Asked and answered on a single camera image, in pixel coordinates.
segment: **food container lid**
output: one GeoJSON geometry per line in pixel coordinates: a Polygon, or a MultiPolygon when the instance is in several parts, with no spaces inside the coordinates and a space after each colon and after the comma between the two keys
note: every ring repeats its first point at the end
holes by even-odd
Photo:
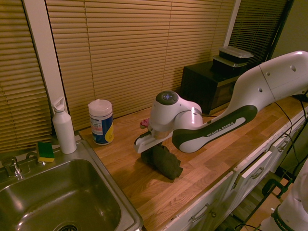
{"type": "Polygon", "coordinates": [[[94,100],[88,104],[89,113],[92,116],[107,116],[112,113],[112,104],[107,100],[94,100]]]}
{"type": "Polygon", "coordinates": [[[235,47],[220,47],[219,50],[221,52],[226,53],[226,54],[230,54],[232,56],[242,58],[242,59],[254,57],[254,55],[252,55],[250,52],[243,51],[243,50],[235,48],[235,47]]]}
{"type": "Polygon", "coordinates": [[[242,67],[242,66],[246,66],[247,63],[243,63],[243,64],[236,64],[228,59],[224,59],[224,58],[221,58],[219,55],[215,55],[213,56],[213,59],[216,60],[216,61],[219,61],[225,65],[228,65],[228,66],[232,66],[232,67],[242,67]]]}

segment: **plastic container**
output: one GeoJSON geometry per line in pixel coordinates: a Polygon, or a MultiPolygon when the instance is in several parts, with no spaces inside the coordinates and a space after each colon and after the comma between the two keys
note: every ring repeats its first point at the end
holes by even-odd
{"type": "Polygon", "coordinates": [[[253,55],[235,47],[220,47],[219,56],[236,64],[247,63],[253,55]]]}
{"type": "Polygon", "coordinates": [[[61,152],[64,154],[73,153],[77,146],[71,116],[65,111],[64,97],[60,97],[51,104],[55,111],[52,118],[61,152]]]}
{"type": "Polygon", "coordinates": [[[107,100],[94,100],[88,104],[93,140],[99,145],[114,139],[112,105],[107,100]]]}
{"type": "Polygon", "coordinates": [[[241,74],[244,72],[244,68],[247,63],[236,64],[230,60],[224,59],[219,55],[213,56],[213,68],[225,74],[241,74]]]}

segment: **wooden countertop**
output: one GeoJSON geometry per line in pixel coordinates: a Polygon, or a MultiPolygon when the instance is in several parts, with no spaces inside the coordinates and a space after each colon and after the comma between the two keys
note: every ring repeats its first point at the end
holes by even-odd
{"type": "MultiPolygon", "coordinates": [[[[298,100],[288,97],[278,102],[290,118],[301,110],[298,100]]],[[[169,180],[141,161],[133,149],[134,141],[147,130],[139,128],[150,116],[150,108],[114,120],[114,140],[99,146],[91,129],[80,132],[106,166],[116,183],[143,218],[148,231],[161,230],[170,220],[191,205],[257,147],[288,122],[281,109],[271,104],[243,127],[186,154],[177,150],[171,139],[163,144],[181,161],[181,176],[169,180]]]]}

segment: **yellow sponge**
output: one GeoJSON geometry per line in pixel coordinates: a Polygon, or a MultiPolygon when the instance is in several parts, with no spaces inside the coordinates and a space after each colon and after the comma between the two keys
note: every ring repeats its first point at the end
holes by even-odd
{"type": "Polygon", "coordinates": [[[51,143],[38,142],[36,148],[38,154],[38,161],[40,162],[54,161],[54,155],[51,143]]]}

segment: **drawer handle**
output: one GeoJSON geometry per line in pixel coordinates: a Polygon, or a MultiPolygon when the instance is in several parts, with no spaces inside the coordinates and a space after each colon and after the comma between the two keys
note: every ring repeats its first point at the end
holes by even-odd
{"type": "Polygon", "coordinates": [[[197,217],[192,216],[192,218],[191,218],[192,223],[194,223],[194,222],[200,220],[202,217],[204,217],[204,215],[206,214],[207,208],[208,208],[209,206],[210,206],[210,205],[209,205],[208,203],[206,203],[206,205],[205,205],[202,209],[200,209],[200,211],[202,211],[204,208],[206,208],[206,210],[205,210],[202,214],[200,214],[200,215],[197,216],[197,217]]]}
{"type": "Polygon", "coordinates": [[[288,141],[283,141],[283,144],[278,147],[278,151],[281,153],[284,148],[287,146],[288,141]]]}
{"type": "Polygon", "coordinates": [[[261,173],[262,173],[263,171],[264,171],[264,167],[260,167],[260,168],[257,170],[257,172],[256,172],[254,175],[251,176],[252,179],[258,178],[258,177],[261,175],[261,173]]]}

